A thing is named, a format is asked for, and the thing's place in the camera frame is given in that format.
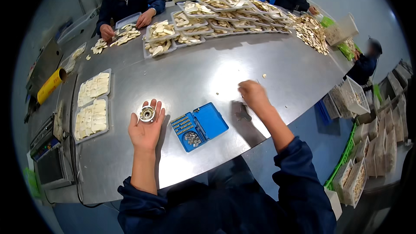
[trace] gray floor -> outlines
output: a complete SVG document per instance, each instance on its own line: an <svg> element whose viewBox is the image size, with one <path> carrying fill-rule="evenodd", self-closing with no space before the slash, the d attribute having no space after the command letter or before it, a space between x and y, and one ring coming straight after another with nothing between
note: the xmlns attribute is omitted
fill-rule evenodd
<svg viewBox="0 0 416 234"><path fill-rule="evenodd" d="M315 107L289 125L291 131L309 144L313 153L313 163L320 182L323 184L338 162L351 131L350 120L334 120L324 126ZM276 150L271 139L247 151L243 158L264 191L278 200L279 187L272 181L272 174L278 171L273 157ZM204 182L204 174L197 181ZM117 221L120 201L107 202L89 209L80 204L56 204L54 212L65 234L71 233L123 233Z"/></svg>

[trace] blue plastic case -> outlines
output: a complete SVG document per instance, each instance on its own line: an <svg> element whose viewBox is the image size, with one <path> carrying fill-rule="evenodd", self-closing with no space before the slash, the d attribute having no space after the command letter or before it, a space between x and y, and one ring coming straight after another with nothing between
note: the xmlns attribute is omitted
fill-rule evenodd
<svg viewBox="0 0 416 234"><path fill-rule="evenodd" d="M227 123L212 102L172 120L171 125L186 152L200 147L228 129ZM189 132L196 133L201 143L197 146L189 144L188 140L185 140L185 135Z"/></svg>

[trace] electrical cable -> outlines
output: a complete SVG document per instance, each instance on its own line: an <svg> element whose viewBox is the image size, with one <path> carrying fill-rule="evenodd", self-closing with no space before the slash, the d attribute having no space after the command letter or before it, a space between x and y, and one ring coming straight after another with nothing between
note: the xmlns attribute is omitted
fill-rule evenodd
<svg viewBox="0 0 416 234"><path fill-rule="evenodd" d="M49 202L49 204L50 204L50 205L55 204L55 202L51 203L51 202L48 200L48 196L46 196L46 191L45 191L45 190L43 190L43 192L45 193L45 198L46 198L46 200Z"/></svg>
<svg viewBox="0 0 416 234"><path fill-rule="evenodd" d="M74 98L72 98L72 100L71 100L71 107L73 105L74 105ZM70 128L71 127L72 127L72 116L70 116ZM85 205L82 202L82 199L81 199L81 196L80 196L80 190L78 189L78 174L77 174L77 168L78 167L76 166L75 139L71 134L70 134L70 152L71 152L71 160L73 160L72 161L72 172L74 174L74 180L75 180L75 186L76 186L76 195L78 196L78 200L80 201L80 203L82 205L84 205L87 208L95 208L95 207L98 207L98 206L102 205L103 203L98 203L94 206L88 206L88 205Z"/></svg>
<svg viewBox="0 0 416 234"><path fill-rule="evenodd" d="M114 210L114 211L117 211L117 212L119 212L117 209L115 209L115 208L112 208L112 207L110 207L110 206L107 206L105 203L103 204L104 206L106 206L107 208L109 208L109 209L112 209L112 210Z"/></svg>
<svg viewBox="0 0 416 234"><path fill-rule="evenodd" d="M118 212L120 212L115 206L114 206L114 204L113 204L113 202L112 201L110 201L110 203L111 203L111 205L114 207L114 209L116 209L116 211L118 211Z"/></svg>

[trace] metal cylindrical part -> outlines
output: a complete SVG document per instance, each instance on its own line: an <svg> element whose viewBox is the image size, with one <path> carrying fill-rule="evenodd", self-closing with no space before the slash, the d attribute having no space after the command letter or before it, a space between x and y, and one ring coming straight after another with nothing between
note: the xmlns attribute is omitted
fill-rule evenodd
<svg viewBox="0 0 416 234"><path fill-rule="evenodd" d="M141 108L138 117L143 122L153 122L155 110L151 106L144 106Z"/></svg>

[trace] stainless steel table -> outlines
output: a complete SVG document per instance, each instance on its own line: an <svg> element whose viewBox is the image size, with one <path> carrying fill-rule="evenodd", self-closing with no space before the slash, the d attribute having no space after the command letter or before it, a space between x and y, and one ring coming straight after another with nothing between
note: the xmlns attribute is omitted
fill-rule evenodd
<svg viewBox="0 0 416 234"><path fill-rule="evenodd" d="M169 7L153 21L170 19L178 7ZM112 69L109 94L109 131L76 146L80 192L85 204L121 199L117 187L131 175L133 147L127 133L131 112L156 98L166 108L157 149L156 177L164 188L204 173L235 158L270 137L253 115L252 123L234 115L242 101L240 81L258 80L286 124L322 98L351 65L339 51L319 54L294 34L246 34L207 39L154 59L143 58L143 42L137 38L107 48L100 55L89 50L81 57L75 83L74 106L82 82ZM85 60L91 54L91 60ZM225 133L187 153L169 125L175 117L212 102L230 127ZM75 186L47 191L51 202L78 202Z"/></svg>

